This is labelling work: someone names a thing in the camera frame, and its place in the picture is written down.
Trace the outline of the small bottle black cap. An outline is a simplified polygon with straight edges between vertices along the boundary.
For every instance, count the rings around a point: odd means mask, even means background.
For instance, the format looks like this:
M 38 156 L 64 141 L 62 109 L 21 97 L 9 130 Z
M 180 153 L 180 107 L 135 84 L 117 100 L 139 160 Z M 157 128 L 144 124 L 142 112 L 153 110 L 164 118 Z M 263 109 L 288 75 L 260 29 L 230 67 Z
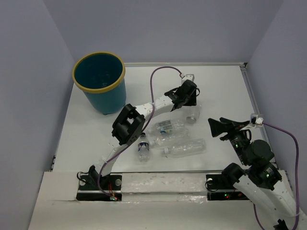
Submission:
M 143 132 L 138 139 L 138 159 L 140 162 L 147 162 L 150 159 L 150 145 L 146 134 Z

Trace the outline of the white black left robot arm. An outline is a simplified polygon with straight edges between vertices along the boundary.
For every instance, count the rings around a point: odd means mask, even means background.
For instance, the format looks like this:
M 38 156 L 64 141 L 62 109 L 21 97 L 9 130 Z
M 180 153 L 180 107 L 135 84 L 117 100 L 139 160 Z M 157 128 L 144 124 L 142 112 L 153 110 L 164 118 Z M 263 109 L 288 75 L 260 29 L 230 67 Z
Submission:
M 149 125 L 151 119 L 160 114 L 169 113 L 183 106 L 195 106 L 199 88 L 193 80 L 182 81 L 181 86 L 171 89 L 163 96 L 138 106 L 128 104 L 119 113 L 112 125 L 112 136 L 118 140 L 119 146 L 112 149 L 107 159 L 101 158 L 98 164 L 92 165 L 85 175 L 89 181 L 81 178 L 82 172 L 77 173 L 77 179 L 84 184 L 91 184 L 93 188 L 102 189 L 106 185 L 106 177 L 112 171 L 116 160 Z

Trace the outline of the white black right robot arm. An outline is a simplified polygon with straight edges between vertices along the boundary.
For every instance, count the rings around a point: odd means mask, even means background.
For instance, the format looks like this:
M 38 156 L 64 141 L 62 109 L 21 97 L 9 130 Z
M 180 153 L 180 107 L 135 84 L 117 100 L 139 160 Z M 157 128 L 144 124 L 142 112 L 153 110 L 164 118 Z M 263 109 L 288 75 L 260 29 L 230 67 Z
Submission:
M 251 139 L 251 128 L 262 127 L 261 115 L 252 114 L 245 122 L 221 117 L 208 119 L 212 137 L 230 141 L 244 170 L 236 163 L 229 164 L 221 173 L 224 187 L 234 187 L 260 207 L 277 222 L 276 230 L 299 229 L 300 207 L 298 197 L 292 197 L 283 182 L 282 175 L 271 163 L 274 158 L 269 144 L 261 139 Z

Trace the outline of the clear bottle green white label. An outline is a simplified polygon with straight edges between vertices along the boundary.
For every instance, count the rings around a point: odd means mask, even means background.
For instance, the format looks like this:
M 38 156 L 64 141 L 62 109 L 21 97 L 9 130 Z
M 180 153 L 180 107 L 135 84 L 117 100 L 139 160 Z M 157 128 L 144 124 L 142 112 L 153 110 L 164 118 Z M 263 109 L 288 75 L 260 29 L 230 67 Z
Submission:
M 148 133 L 152 135 L 167 135 L 182 132 L 185 130 L 185 128 L 186 127 L 183 119 L 170 119 L 155 123 L 148 129 Z

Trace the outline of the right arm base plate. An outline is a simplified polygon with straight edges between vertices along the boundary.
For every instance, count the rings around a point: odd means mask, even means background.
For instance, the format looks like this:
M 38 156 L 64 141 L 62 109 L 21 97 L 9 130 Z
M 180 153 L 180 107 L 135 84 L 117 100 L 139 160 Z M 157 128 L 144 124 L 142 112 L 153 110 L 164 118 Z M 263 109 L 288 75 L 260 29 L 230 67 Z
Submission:
M 205 188 L 208 201 L 248 200 L 241 191 L 225 182 L 221 174 L 207 174 Z

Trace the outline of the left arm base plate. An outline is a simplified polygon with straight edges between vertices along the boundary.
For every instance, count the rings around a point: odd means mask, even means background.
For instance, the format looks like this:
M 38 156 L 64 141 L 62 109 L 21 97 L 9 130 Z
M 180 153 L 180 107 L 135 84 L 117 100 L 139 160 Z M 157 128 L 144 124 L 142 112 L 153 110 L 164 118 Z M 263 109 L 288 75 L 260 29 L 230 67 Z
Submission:
M 87 173 L 78 172 L 79 185 L 76 199 L 78 201 L 105 201 L 117 202 L 122 200 L 122 175 L 111 174 L 100 179 L 100 188 L 97 180 L 92 179 Z

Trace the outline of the clear wide-mouth plastic jar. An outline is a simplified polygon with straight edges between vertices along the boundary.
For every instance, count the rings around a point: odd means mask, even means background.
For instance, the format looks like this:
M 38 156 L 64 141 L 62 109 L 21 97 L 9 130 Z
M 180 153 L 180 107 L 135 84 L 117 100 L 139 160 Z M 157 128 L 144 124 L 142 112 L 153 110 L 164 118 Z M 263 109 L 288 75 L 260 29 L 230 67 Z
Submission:
M 184 112 L 185 121 L 190 125 L 195 124 L 200 117 L 200 113 L 201 113 L 200 105 L 189 106 Z

